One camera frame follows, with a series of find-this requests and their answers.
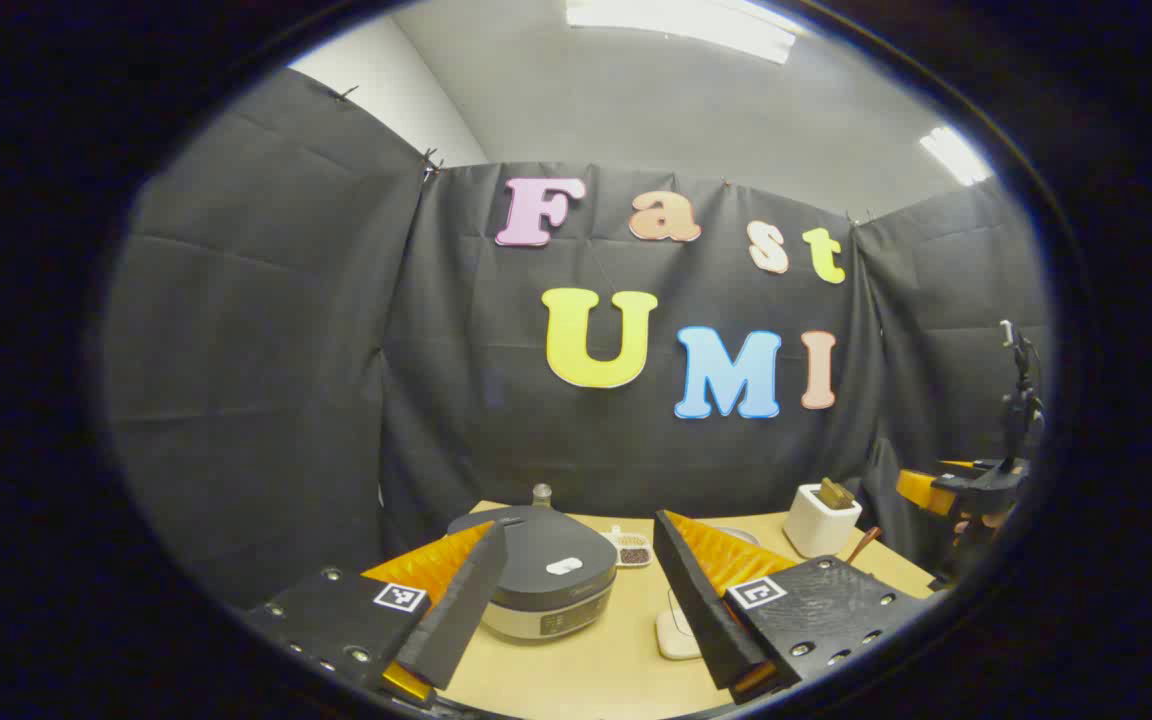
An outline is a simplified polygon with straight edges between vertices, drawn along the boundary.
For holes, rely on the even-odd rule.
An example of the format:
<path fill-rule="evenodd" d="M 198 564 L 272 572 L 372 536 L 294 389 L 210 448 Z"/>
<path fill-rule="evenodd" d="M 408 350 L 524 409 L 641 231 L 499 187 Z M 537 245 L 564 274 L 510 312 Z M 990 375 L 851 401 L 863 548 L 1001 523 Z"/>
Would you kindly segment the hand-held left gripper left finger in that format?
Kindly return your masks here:
<path fill-rule="evenodd" d="M 499 521 L 457 530 L 366 570 L 321 568 L 247 612 L 308 670 L 429 706 L 450 684 L 507 556 Z"/>

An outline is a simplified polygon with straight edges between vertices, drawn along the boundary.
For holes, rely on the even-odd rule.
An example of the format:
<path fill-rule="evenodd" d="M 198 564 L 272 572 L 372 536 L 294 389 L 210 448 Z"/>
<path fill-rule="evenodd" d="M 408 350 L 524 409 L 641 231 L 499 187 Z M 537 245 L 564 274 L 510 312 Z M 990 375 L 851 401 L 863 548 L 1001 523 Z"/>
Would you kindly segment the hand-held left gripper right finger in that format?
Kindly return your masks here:
<path fill-rule="evenodd" d="M 653 548 L 710 679 L 737 705 L 869 655 L 927 609 L 844 560 L 786 559 L 677 511 L 657 511 Z"/>

